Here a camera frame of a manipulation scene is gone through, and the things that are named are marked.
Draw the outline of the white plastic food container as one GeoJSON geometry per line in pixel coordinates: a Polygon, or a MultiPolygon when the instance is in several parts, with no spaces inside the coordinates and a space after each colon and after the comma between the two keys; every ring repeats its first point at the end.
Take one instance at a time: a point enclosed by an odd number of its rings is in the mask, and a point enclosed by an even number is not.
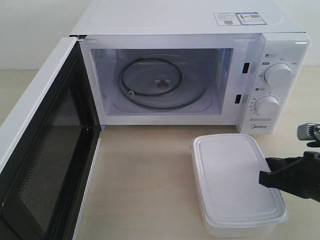
{"type": "Polygon", "coordinates": [[[196,137],[193,175],[202,221],[215,238],[268,235],[289,214],[281,192],[259,184],[270,168],[255,141],[240,133],[196,137]]]}

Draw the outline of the white microwave oven body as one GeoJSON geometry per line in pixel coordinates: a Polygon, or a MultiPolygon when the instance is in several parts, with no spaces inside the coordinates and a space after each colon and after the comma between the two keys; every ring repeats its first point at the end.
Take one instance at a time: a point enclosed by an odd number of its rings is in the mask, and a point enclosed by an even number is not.
{"type": "Polygon", "coordinates": [[[279,122],[311,40],[272,0],[94,0],[71,31],[80,48],[99,122],[111,125],[234,126],[248,135],[271,134],[279,122]],[[267,25],[218,25],[214,13],[258,12],[267,25]],[[153,54],[179,55],[208,77],[195,103],[170,111],[149,110],[117,87],[128,62],[153,54]],[[289,66],[287,85],[271,87],[265,71],[289,66]],[[258,115],[262,97],[278,100],[279,112],[258,115]]]}

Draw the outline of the lower white control knob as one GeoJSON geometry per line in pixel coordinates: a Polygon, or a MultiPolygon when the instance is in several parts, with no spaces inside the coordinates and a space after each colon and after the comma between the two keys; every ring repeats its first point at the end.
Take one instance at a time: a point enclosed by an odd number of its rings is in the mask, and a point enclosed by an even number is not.
{"type": "Polygon", "coordinates": [[[269,95],[258,99],[254,104],[254,108],[258,115],[269,117],[279,112],[280,105],[274,96],[269,95]]]}

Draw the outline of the white control knob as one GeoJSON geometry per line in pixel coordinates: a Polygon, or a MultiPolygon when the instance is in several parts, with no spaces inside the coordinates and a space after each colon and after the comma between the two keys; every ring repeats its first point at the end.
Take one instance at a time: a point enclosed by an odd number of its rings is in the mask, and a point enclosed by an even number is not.
{"type": "Polygon", "coordinates": [[[264,73],[264,80],[273,88],[285,86],[291,82],[293,73],[290,67],[284,63],[270,66],[264,73]]]}
{"type": "Polygon", "coordinates": [[[258,99],[254,104],[254,108],[258,115],[269,117],[279,112],[280,105],[274,96],[269,95],[258,99]]]}

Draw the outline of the upper white control knob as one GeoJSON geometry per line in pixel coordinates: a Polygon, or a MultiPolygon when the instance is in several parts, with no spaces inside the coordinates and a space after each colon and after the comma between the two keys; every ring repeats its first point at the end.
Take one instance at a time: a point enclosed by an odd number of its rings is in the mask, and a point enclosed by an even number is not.
{"type": "Polygon", "coordinates": [[[290,67],[284,63],[270,66],[264,73],[264,80],[273,88],[285,86],[291,82],[293,73],[290,67]]]}

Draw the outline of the glass turntable plate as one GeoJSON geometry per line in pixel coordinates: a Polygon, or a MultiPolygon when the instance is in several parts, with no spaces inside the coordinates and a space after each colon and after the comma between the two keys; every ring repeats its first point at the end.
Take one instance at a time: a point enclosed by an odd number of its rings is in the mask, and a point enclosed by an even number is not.
{"type": "Polygon", "coordinates": [[[196,61],[176,54],[151,54],[126,63],[117,87],[131,103],[151,111],[173,111],[198,101],[209,80],[196,61]]]}

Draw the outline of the warning label sticker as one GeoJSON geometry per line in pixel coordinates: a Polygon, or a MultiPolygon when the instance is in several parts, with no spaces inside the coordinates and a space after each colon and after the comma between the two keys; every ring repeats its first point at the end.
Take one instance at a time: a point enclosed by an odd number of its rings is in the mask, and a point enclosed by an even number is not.
{"type": "Polygon", "coordinates": [[[258,12],[220,12],[213,16],[219,26],[267,25],[258,12]]]}

